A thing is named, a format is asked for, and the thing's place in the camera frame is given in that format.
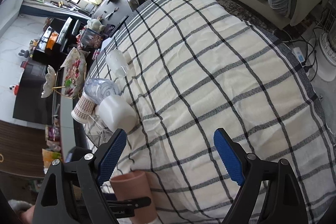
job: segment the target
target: silver bolt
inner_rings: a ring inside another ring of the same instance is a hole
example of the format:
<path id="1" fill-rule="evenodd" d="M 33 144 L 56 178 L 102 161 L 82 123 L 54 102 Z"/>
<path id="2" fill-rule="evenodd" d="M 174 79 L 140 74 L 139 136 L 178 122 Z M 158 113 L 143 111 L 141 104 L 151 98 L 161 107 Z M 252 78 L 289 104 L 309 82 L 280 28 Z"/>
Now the silver bolt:
<path id="1" fill-rule="evenodd" d="M 283 165 L 288 165 L 288 164 L 289 164 L 288 160 L 286 160 L 286 159 L 281 159 L 280 162 L 281 162 Z"/>
<path id="2" fill-rule="evenodd" d="M 91 154 L 91 153 L 88 153 L 84 156 L 84 159 L 86 159 L 86 160 L 90 160 L 92 158 L 93 158 L 93 154 Z"/>
<path id="3" fill-rule="evenodd" d="M 250 159 L 250 160 L 255 160 L 257 158 L 257 156 L 253 153 L 248 153 L 247 158 Z"/>
<path id="4" fill-rule="evenodd" d="M 51 163 L 52 165 L 58 165 L 59 164 L 59 159 L 55 159 Z"/>

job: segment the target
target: black and white tablecloth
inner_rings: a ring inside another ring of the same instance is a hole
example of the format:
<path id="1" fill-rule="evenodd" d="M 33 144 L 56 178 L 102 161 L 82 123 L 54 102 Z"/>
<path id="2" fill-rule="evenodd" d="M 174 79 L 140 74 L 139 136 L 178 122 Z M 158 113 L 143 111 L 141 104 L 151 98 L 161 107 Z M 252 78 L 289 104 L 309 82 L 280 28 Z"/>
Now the black and white tablecloth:
<path id="1" fill-rule="evenodd" d="M 130 66 L 123 79 L 105 64 L 116 48 Z M 335 136 L 300 63 L 276 37 L 215 0 L 147 1 L 89 76 L 114 80 L 139 117 L 113 176 L 149 172 L 161 223 L 215 224 L 226 215 L 239 187 L 214 147 L 221 127 L 247 152 L 290 162 L 310 223 L 336 194 Z"/>

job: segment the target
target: white plastic cup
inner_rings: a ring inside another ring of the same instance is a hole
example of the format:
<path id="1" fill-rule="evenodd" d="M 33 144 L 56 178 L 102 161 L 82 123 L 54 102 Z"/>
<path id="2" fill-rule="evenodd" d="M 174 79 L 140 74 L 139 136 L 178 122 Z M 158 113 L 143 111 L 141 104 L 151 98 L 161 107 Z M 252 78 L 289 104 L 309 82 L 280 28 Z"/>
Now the white plastic cup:
<path id="1" fill-rule="evenodd" d="M 118 78 L 126 77 L 129 67 L 123 52 L 120 50 L 111 51 L 105 59 L 107 65 Z"/>
<path id="2" fill-rule="evenodd" d="M 116 94 L 106 97 L 100 103 L 98 115 L 112 132 L 121 128 L 128 133 L 137 121 L 137 114 L 134 109 L 121 96 Z"/>

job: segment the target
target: gingham paper cup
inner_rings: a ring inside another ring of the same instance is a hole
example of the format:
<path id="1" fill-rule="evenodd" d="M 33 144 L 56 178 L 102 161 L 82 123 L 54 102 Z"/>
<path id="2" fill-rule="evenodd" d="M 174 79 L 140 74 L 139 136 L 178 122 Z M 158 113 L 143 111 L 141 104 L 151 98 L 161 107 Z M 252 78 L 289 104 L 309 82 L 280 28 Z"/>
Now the gingham paper cup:
<path id="1" fill-rule="evenodd" d="M 85 92 L 83 92 L 82 97 L 79 99 L 75 108 L 71 112 L 71 116 L 77 122 L 86 124 L 94 108 L 95 103 L 91 100 L 89 96 L 85 94 Z"/>

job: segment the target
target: marble wall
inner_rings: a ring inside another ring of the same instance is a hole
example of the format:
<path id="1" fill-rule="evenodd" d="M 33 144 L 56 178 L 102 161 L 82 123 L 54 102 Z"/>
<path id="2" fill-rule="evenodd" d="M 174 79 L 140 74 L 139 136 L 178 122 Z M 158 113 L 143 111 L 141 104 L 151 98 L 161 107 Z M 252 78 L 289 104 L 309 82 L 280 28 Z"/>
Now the marble wall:
<path id="1" fill-rule="evenodd" d="M 15 95 L 10 85 L 18 85 L 23 73 L 20 65 L 26 59 L 18 55 L 21 49 L 27 50 L 32 39 L 39 39 L 43 34 L 45 19 L 19 15 L 0 38 L 0 120 L 44 129 L 43 125 L 13 119 Z"/>

